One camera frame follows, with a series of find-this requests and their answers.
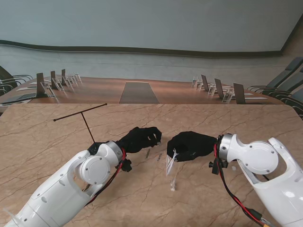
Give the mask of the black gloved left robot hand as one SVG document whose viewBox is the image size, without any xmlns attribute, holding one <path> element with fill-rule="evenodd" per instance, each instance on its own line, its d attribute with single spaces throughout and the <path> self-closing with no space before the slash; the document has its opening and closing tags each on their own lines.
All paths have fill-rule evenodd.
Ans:
<svg viewBox="0 0 303 227">
<path fill-rule="evenodd" d="M 119 148 L 124 149 L 126 153 L 137 153 L 143 148 L 153 148 L 159 145 L 161 137 L 162 132 L 157 127 L 135 127 L 116 141 L 116 144 Z"/>
</svg>

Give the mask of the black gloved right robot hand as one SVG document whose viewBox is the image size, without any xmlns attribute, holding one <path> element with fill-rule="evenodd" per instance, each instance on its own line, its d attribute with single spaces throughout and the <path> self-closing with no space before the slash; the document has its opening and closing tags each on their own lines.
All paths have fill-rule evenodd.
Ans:
<svg viewBox="0 0 303 227">
<path fill-rule="evenodd" d="M 194 131 L 184 131 L 174 136 L 167 143 L 167 155 L 178 162 L 191 161 L 204 157 L 214 151 L 217 138 Z"/>
</svg>

